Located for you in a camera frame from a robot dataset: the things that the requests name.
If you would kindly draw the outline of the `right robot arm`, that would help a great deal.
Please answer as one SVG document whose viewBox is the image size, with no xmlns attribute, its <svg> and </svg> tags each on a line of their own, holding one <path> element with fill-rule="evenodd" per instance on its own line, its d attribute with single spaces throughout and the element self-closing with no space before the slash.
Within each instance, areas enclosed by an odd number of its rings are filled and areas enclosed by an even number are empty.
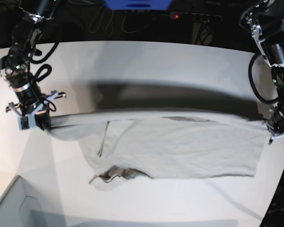
<svg viewBox="0 0 284 227">
<path fill-rule="evenodd" d="M 42 59 L 34 60 L 34 56 L 42 55 L 36 44 L 43 28 L 54 18 L 61 4 L 61 0 L 21 0 L 18 7 L 24 15 L 13 29 L 8 54 L 0 59 L 0 76 L 18 98 L 18 103 L 9 103 L 5 111 L 17 114 L 21 130 L 35 127 L 50 130 L 50 112 L 56 111 L 53 100 L 66 95 L 56 90 L 47 95 L 38 85 L 52 72 L 52 67 L 45 61 L 56 50 L 61 39 L 60 31 L 57 31 L 50 51 Z"/>
</svg>

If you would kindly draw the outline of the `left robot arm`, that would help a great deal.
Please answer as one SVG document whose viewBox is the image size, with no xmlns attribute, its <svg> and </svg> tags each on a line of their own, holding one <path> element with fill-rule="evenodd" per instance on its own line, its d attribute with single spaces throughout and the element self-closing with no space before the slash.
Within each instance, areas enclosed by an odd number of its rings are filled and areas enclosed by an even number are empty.
<svg viewBox="0 0 284 227">
<path fill-rule="evenodd" d="M 255 53 L 248 66 L 248 79 L 257 99 L 270 105 L 270 117 L 266 122 L 271 133 L 269 144 L 284 137 L 284 0 L 251 1 L 240 18 L 239 25 L 249 32 L 259 52 Z M 252 76 L 256 59 L 262 56 L 271 69 L 271 80 L 276 87 L 277 97 L 264 99 Z"/>
</svg>

